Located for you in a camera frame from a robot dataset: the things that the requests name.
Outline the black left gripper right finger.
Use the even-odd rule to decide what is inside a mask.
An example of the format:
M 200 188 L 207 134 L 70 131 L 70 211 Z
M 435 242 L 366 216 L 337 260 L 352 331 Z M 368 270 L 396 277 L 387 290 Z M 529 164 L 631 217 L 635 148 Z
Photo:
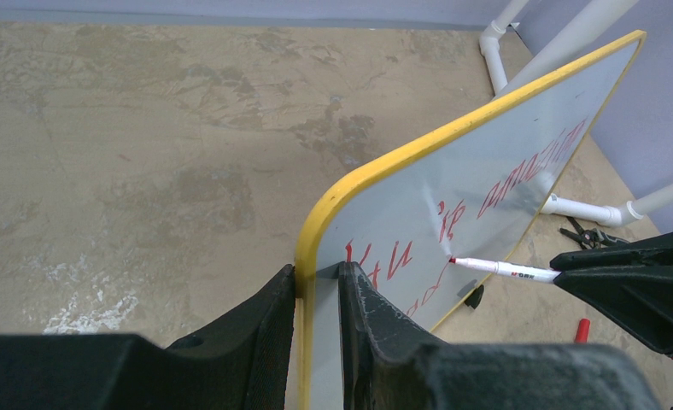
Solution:
M 577 343 L 451 344 L 336 266 L 347 409 L 656 409 L 619 350 Z

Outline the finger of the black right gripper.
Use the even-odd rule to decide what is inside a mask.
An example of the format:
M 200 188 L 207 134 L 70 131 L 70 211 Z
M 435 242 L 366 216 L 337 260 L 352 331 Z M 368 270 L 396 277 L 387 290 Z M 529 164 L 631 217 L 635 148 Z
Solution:
M 673 356 L 673 232 L 555 256 L 560 289 L 659 354 Z

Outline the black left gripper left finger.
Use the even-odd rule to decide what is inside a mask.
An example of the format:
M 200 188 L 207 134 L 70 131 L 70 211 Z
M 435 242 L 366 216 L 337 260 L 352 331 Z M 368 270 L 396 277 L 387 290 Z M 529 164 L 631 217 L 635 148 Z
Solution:
M 280 409 L 296 275 L 161 348 L 136 334 L 0 335 L 0 409 Z

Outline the red whiteboard marker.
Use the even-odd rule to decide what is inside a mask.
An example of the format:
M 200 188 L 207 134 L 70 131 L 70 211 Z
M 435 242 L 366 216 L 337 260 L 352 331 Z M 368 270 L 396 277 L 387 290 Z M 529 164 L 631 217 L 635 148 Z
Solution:
M 505 261 L 487 261 L 476 258 L 454 257 L 451 257 L 448 261 L 454 265 L 476 271 L 546 284 L 551 284 L 560 275 L 560 272 L 551 269 L 512 264 Z

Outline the yellow framed whiteboard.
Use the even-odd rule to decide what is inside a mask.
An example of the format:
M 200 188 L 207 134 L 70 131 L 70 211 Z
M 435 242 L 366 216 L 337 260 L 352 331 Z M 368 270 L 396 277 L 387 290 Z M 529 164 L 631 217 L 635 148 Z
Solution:
M 398 311 L 433 330 L 486 279 L 453 258 L 517 248 L 639 55 L 633 31 L 356 168 L 296 245 L 301 409 L 343 406 L 337 263 L 360 265 Z

